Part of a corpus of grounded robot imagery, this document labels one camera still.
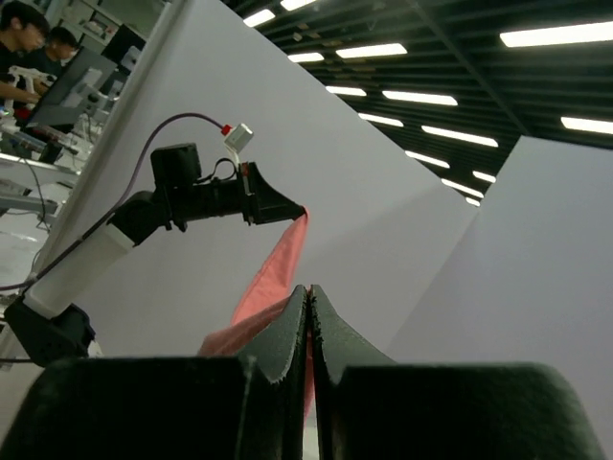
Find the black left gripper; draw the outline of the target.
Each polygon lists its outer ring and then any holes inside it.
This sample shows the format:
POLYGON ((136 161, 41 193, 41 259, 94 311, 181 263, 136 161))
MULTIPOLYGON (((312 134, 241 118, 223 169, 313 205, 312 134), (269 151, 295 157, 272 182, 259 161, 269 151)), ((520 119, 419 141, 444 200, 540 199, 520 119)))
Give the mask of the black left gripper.
POLYGON ((161 206, 164 226, 187 230, 189 222, 240 215, 249 225, 295 220, 307 210, 275 190, 254 162, 232 167, 220 178, 204 176, 196 145, 156 149, 150 155, 154 201, 161 206))

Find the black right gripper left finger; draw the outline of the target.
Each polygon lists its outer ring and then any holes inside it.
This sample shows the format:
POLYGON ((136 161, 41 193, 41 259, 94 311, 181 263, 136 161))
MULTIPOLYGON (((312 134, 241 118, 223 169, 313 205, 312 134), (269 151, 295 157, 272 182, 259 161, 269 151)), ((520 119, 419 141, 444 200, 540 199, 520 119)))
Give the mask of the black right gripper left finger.
POLYGON ((230 356, 65 359, 34 381, 5 459, 298 459, 307 291, 230 356))

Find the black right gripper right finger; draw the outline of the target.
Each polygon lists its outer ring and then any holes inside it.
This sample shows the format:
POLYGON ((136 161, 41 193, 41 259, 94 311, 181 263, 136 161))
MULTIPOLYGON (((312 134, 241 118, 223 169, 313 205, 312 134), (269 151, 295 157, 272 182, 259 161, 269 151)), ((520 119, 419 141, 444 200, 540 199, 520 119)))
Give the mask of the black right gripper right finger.
POLYGON ((570 383, 537 363, 397 363, 309 293, 324 459, 602 459, 570 383))

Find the pink t shirt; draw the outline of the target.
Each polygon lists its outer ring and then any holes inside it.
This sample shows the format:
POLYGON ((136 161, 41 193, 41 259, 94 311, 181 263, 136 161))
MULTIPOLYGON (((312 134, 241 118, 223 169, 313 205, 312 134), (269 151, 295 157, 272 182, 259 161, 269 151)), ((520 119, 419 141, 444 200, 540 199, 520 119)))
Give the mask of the pink t shirt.
POLYGON ((200 357, 235 354, 284 311, 307 237, 309 214, 294 220, 243 292, 229 327, 208 334, 197 351, 200 357))

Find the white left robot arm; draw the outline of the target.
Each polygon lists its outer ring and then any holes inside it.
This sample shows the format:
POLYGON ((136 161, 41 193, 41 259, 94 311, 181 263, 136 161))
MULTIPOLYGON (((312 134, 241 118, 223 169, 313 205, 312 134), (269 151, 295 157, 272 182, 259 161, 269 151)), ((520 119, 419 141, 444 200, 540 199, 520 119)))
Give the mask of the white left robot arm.
POLYGON ((109 267, 160 228, 186 231, 189 222, 240 215, 248 224, 295 220, 305 207, 274 190, 253 162, 224 179, 201 172, 193 144, 150 156, 155 189, 134 194, 93 225, 5 309, 4 317, 30 361, 39 366, 90 357, 97 344, 76 298, 109 267))

